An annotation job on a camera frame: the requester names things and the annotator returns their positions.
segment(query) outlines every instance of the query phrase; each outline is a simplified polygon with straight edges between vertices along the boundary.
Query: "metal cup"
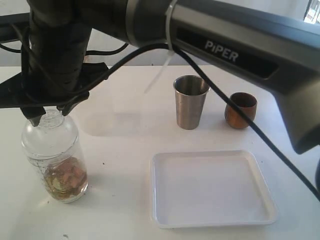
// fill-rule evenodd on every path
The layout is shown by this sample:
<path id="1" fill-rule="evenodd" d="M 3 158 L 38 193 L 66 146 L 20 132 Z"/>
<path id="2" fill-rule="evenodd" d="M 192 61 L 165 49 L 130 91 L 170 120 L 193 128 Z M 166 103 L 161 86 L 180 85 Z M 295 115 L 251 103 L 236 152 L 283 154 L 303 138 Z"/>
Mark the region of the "metal cup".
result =
<path id="1" fill-rule="evenodd" d="M 193 130 L 199 126 L 209 86 L 198 76 L 182 76 L 174 81 L 176 122 L 180 128 Z"/>

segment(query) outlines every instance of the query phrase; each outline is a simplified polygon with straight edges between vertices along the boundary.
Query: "white tray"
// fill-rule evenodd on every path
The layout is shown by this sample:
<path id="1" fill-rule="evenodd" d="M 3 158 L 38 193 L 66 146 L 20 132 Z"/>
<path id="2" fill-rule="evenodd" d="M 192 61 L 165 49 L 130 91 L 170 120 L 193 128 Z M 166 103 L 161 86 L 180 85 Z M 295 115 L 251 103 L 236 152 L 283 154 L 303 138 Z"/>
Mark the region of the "white tray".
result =
<path id="1" fill-rule="evenodd" d="M 277 220 L 277 208 L 249 152 L 159 153 L 150 170 L 152 218 L 162 229 Z"/>

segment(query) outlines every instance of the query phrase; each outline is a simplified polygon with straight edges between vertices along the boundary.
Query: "white table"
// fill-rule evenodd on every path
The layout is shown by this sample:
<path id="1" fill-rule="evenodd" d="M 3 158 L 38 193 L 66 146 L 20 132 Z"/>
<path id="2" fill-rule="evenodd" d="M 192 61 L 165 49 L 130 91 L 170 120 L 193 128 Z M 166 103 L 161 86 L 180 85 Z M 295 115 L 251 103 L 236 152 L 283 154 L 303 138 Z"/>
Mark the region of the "white table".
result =
<path id="1" fill-rule="evenodd" d="M 245 91 L 257 97 L 255 122 L 314 183 L 320 149 L 304 155 L 293 151 L 274 98 L 213 66 L 202 68 L 228 95 Z M 194 74 L 190 67 L 169 66 L 154 88 L 143 93 L 159 69 L 122 67 L 93 91 L 93 96 L 105 91 L 99 97 L 109 101 L 92 109 L 112 108 L 114 121 L 105 137 L 80 131 L 89 188 L 71 204 L 49 197 L 24 157 L 20 135 L 25 119 L 20 110 L 0 110 L 0 239 L 319 240 L 319 202 L 251 129 L 234 130 L 226 125 L 225 104 L 212 91 L 199 128 L 187 131 L 177 126 L 172 84 L 177 77 Z M 18 67 L 1 67 L 1 80 L 18 71 Z M 278 206 L 278 221 L 269 226 L 157 228 L 150 217 L 150 159 L 163 152 L 224 150 L 255 155 Z"/>

